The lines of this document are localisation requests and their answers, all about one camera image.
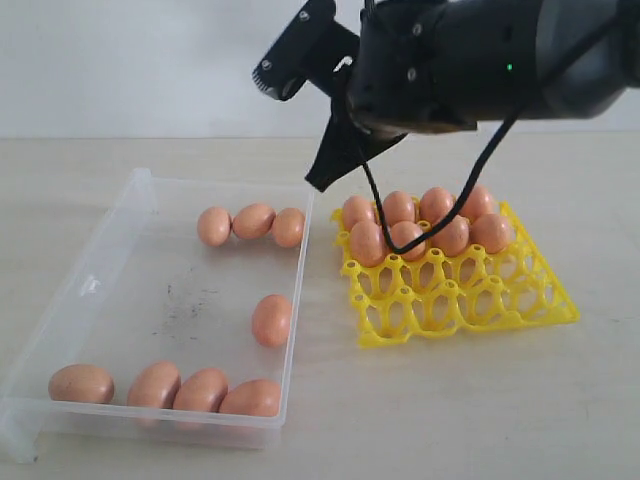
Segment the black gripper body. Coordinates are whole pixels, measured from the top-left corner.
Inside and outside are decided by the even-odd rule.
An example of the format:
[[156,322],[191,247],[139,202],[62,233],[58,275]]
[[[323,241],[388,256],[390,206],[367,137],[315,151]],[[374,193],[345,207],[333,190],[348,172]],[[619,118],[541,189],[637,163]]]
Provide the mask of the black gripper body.
[[445,100],[433,68],[443,9],[364,9],[360,46],[347,87],[352,121],[381,138],[473,131],[475,122]]

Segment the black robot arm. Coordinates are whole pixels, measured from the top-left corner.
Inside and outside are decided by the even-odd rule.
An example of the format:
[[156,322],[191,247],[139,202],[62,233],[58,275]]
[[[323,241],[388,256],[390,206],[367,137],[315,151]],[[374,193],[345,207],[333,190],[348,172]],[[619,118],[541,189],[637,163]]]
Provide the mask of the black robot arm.
[[324,191],[410,133],[588,119],[639,84],[635,1],[382,1],[351,32],[305,7],[310,81],[331,117],[308,182]]

